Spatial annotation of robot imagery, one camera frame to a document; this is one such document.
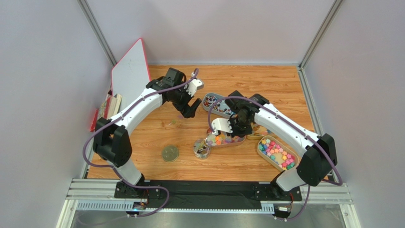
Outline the yellow tray of popsicle candies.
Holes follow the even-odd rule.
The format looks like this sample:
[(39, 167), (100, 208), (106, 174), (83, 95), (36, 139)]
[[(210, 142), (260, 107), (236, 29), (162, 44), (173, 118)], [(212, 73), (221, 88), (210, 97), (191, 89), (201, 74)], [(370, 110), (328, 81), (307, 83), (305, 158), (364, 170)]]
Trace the yellow tray of popsicle candies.
[(272, 131), (268, 130), (267, 128), (261, 125), (258, 125), (257, 123), (252, 123), (251, 127), (252, 133), (246, 136), (248, 140), (259, 140), (264, 136), (274, 135)]

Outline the pink tray of gummy candies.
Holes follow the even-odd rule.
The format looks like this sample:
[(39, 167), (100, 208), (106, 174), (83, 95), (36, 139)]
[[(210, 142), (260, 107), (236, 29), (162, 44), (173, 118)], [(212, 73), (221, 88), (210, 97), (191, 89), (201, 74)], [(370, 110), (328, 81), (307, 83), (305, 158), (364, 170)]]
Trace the pink tray of gummy candies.
[[(211, 129), (208, 128), (206, 131), (206, 134), (213, 134)], [(227, 146), (238, 146), (242, 144), (246, 140), (246, 136), (244, 137), (231, 137), (230, 133), (225, 133), (225, 132), (220, 132), (218, 135), (222, 137), (222, 144), (219, 146), (214, 146), (214, 147), (227, 147)]]

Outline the clear plastic jar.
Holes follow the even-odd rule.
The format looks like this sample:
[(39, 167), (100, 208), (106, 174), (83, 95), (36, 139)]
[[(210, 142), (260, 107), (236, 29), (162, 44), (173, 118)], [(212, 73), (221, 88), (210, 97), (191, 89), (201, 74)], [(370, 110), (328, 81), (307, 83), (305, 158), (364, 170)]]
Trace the clear plastic jar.
[(197, 139), (193, 144), (194, 155), (199, 159), (207, 159), (211, 154), (211, 147), (206, 143), (206, 140)]

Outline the beige tray of star candies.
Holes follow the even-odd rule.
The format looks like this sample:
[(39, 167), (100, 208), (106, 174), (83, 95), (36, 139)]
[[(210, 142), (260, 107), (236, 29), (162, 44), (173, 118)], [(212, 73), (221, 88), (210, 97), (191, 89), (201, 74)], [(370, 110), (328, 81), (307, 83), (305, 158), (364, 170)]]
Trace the beige tray of star candies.
[(279, 171), (287, 171), (299, 165), (301, 157), (276, 138), (266, 135), (257, 144), (257, 153)]

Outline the gold metal jar lid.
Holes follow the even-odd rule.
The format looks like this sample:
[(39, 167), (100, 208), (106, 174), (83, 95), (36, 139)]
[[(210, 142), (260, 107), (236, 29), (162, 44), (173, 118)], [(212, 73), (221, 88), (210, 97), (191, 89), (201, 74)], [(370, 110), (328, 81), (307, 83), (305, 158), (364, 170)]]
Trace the gold metal jar lid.
[(174, 162), (179, 157), (179, 150), (174, 145), (168, 145), (162, 149), (161, 157), (165, 162)]

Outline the silver metal scoop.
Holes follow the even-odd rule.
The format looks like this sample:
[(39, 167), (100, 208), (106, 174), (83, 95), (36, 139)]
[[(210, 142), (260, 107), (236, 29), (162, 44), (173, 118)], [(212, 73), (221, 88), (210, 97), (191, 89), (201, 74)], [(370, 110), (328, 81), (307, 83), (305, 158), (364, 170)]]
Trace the silver metal scoop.
[(207, 135), (205, 142), (210, 147), (219, 146), (222, 144), (222, 137), (220, 135), (209, 134)]

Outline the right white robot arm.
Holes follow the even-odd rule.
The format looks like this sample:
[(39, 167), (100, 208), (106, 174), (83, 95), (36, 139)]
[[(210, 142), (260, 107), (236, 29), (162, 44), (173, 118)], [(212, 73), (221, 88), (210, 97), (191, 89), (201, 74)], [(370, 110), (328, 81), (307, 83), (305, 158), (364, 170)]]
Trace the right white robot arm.
[(304, 129), (260, 94), (247, 98), (234, 91), (225, 103), (234, 112), (227, 123), (231, 135), (245, 136), (252, 132), (251, 124), (256, 123), (277, 135), (301, 158), (297, 165), (272, 180), (277, 190), (287, 192), (305, 184), (318, 186), (331, 171), (337, 170), (335, 141), (329, 134)]

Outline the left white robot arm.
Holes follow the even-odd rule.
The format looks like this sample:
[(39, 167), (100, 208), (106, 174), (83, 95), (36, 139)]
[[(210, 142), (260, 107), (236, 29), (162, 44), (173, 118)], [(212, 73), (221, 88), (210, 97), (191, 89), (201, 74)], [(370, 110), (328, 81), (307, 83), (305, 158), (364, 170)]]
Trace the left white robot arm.
[(92, 135), (92, 150), (107, 162), (119, 179), (129, 186), (136, 186), (142, 173), (131, 159), (130, 135), (133, 130), (155, 109), (166, 102), (172, 103), (184, 118), (193, 118), (201, 99), (189, 102), (204, 83), (197, 78), (199, 69), (192, 72), (190, 79), (177, 69), (169, 68), (166, 75), (150, 81), (145, 90), (124, 110), (109, 119), (99, 118)]

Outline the blue tray of lollipops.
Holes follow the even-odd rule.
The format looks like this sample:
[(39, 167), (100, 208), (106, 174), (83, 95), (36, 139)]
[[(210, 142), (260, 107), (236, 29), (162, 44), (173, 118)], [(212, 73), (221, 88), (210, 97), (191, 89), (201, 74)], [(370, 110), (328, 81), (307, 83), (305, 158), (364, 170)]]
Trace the blue tray of lollipops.
[[(207, 93), (202, 101), (203, 109), (208, 112), (211, 106), (221, 98), (223, 98), (222, 95), (216, 93)], [(214, 106), (212, 114), (216, 114), (224, 118), (230, 118), (234, 112), (228, 107), (225, 101), (222, 100)]]

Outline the white board with red edge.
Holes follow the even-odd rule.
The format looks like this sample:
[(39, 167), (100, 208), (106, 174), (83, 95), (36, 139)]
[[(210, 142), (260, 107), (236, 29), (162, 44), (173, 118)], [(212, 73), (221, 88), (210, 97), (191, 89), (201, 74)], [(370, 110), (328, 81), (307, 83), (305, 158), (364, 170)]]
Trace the white board with red edge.
[(151, 81), (144, 41), (139, 38), (111, 71), (112, 92), (134, 100)]

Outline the stack of books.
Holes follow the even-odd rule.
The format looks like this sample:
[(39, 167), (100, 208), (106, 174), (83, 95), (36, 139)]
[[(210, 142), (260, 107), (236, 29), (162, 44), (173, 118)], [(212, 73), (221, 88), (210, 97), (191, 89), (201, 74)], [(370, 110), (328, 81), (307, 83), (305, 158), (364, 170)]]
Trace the stack of books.
[(90, 132), (95, 131), (96, 122), (101, 117), (105, 119), (110, 119), (112, 116), (116, 115), (119, 111), (122, 101), (122, 96), (116, 94), (114, 96), (109, 95), (107, 99), (101, 104), (101, 106), (96, 110), (93, 122), (90, 126)]

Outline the aluminium frame rail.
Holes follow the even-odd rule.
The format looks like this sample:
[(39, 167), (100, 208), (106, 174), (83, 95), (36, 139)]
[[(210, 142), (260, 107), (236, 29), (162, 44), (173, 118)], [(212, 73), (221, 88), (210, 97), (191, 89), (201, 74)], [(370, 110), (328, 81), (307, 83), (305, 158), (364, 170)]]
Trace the aluminium frame rail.
[(68, 200), (77, 200), (78, 209), (89, 210), (120, 210), (159, 212), (224, 212), (224, 213), (273, 213), (278, 205), (294, 204), (352, 204), (352, 198), (347, 185), (333, 185), (321, 182), (316, 187), (301, 186), (291, 190), (283, 199), (261, 201), (260, 209), (165, 209), (169, 200), (169, 190), (162, 186), (152, 186), (148, 192), (136, 192), (130, 187), (124, 187), (115, 179), (74, 179), (68, 193)]

